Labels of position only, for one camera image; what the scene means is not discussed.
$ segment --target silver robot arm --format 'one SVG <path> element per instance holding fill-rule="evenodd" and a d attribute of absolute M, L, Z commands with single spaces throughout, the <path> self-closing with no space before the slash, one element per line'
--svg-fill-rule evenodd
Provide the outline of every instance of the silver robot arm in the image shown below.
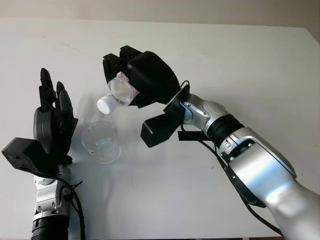
<path fill-rule="evenodd" d="M 267 207 L 285 239 L 320 239 L 320 195 L 296 181 L 284 156 L 220 103 L 190 94 L 180 104 L 186 109 L 184 124 L 198 127 L 213 141 L 242 198 Z"/>

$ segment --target table surface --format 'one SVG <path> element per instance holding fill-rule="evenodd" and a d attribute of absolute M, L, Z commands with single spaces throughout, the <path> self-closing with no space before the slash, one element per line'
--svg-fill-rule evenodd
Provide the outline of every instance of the table surface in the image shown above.
<path fill-rule="evenodd" d="M 108 92 L 102 57 L 129 45 L 157 53 L 191 92 L 222 103 L 283 155 L 297 180 L 320 192 L 320 46 L 303 28 L 91 20 L 0 20 L 0 146 L 33 137 L 40 70 L 65 85 L 79 118 L 70 156 L 72 183 L 88 239 L 189 239 L 276 234 L 244 207 L 212 154 L 178 134 L 153 148 L 140 138 L 144 120 L 163 105 L 97 111 Z M 121 155 L 97 163 L 81 145 L 96 121 L 118 129 Z M 33 176 L 0 156 L 0 237 L 29 238 Z M 274 223 L 267 209 L 257 211 Z M 70 238 L 79 238 L 75 212 Z"/>

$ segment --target black cable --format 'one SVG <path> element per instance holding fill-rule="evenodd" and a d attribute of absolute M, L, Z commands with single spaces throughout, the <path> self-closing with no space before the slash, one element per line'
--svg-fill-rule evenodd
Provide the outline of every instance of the black cable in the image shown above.
<path fill-rule="evenodd" d="M 195 137 L 191 136 L 190 134 L 187 133 L 187 131 L 184 128 L 184 125 L 181 124 L 180 128 L 182 130 L 182 132 L 187 135 L 189 138 L 201 143 L 203 146 L 205 146 L 207 149 L 210 150 L 210 152 L 213 153 L 213 155 L 216 157 L 216 159 L 218 160 L 218 162 L 220 163 L 221 167 L 225 170 L 227 165 L 224 163 L 224 161 L 219 157 L 219 155 L 217 154 L 217 152 L 215 150 L 213 150 L 208 144 L 204 143 L 202 140 L 196 139 Z"/>
<path fill-rule="evenodd" d="M 78 187 L 80 184 L 82 184 L 84 181 L 80 181 L 75 185 L 71 185 L 71 187 L 73 187 L 73 189 L 75 189 L 76 187 Z"/>
<path fill-rule="evenodd" d="M 185 80 L 185 81 L 183 81 L 183 82 L 181 83 L 180 88 L 182 88 L 182 86 L 183 86 L 185 83 L 188 83 L 188 85 L 189 85 L 189 87 L 190 87 L 190 82 L 189 82 L 188 80 Z"/>
<path fill-rule="evenodd" d="M 272 225 L 270 222 L 268 222 L 267 220 L 265 220 L 264 218 L 262 218 L 258 213 L 255 212 L 255 210 L 253 210 L 251 208 L 251 206 L 249 205 L 249 203 L 242 198 L 242 201 L 244 203 L 244 205 L 246 206 L 246 208 L 249 210 L 249 212 L 256 218 L 258 219 L 261 223 L 263 223 L 264 225 L 266 225 L 267 227 L 269 227 L 270 229 L 272 229 L 273 231 L 275 231 L 277 234 L 283 236 L 281 230 L 279 228 L 277 228 L 276 226 Z"/>
<path fill-rule="evenodd" d="M 83 209 L 82 209 L 82 206 L 81 206 L 80 199 L 79 199 L 78 194 L 76 193 L 74 187 L 72 185 L 70 185 L 66 180 L 64 180 L 64 179 L 62 179 L 61 177 L 58 177 L 58 176 L 50 176 L 50 175 L 42 174 L 42 173 L 37 173 L 36 175 L 39 176 L 39 177 L 42 177 L 42 178 L 55 179 L 55 180 L 61 182 L 67 189 L 70 190 L 72 196 L 75 199 L 76 205 L 78 207 L 78 209 L 75 209 L 75 210 L 76 210 L 76 212 L 77 212 L 77 214 L 79 216 L 79 221 L 80 221 L 80 240 L 86 240 L 84 212 L 83 212 Z"/>
<path fill-rule="evenodd" d="M 207 145 L 206 143 L 204 143 L 202 140 L 196 139 L 195 137 L 189 135 L 186 130 L 184 129 L 183 124 L 180 125 L 182 132 L 187 135 L 189 138 L 201 143 L 203 146 L 205 146 L 207 149 L 210 150 L 210 152 L 212 152 L 214 154 L 214 156 L 216 157 L 216 159 L 218 160 L 218 162 L 220 163 L 221 167 L 226 170 L 227 165 L 223 162 L 223 160 L 220 158 L 220 156 L 217 154 L 217 148 L 216 145 L 214 145 L 214 149 L 213 150 L 209 145 Z M 270 222 L 268 222 L 267 220 L 265 220 L 264 218 L 262 218 L 258 213 L 256 213 L 251 206 L 249 205 L 249 203 L 241 197 L 241 200 L 243 201 L 244 205 L 246 206 L 246 208 L 249 210 L 249 212 L 256 218 L 258 219 L 261 223 L 263 223 L 264 225 L 266 225 L 268 228 L 272 229 L 273 231 L 275 231 L 277 234 L 282 235 L 282 232 L 280 231 L 279 228 L 277 228 L 276 226 L 272 225 Z"/>

